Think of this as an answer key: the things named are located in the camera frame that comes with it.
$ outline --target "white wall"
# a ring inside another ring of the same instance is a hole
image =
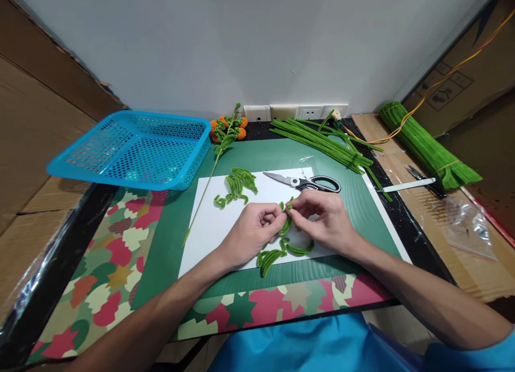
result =
[[[402,99],[487,0],[17,1],[133,109],[351,114]]]

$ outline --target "perforated basket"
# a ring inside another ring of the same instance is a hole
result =
[[[100,121],[47,166],[53,176],[130,188],[183,191],[204,160],[211,124],[120,111]]]

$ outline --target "left hand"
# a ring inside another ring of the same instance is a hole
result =
[[[230,270],[251,261],[286,222],[276,203],[249,203],[216,251]]]

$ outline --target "electrical outlet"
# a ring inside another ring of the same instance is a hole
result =
[[[250,122],[271,121],[269,105],[245,105],[243,112]]]
[[[324,105],[321,118],[325,119],[332,110],[339,110],[340,116],[345,117],[345,111],[348,106],[349,104]]]
[[[303,120],[320,120],[322,118],[323,105],[301,106],[297,118]]]
[[[298,105],[271,105],[270,116],[272,120],[296,119],[299,111]]]

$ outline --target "blue shirt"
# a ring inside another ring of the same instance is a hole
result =
[[[479,351],[431,344],[424,357],[367,326],[361,313],[241,331],[224,344],[213,371],[515,370],[515,332]]]

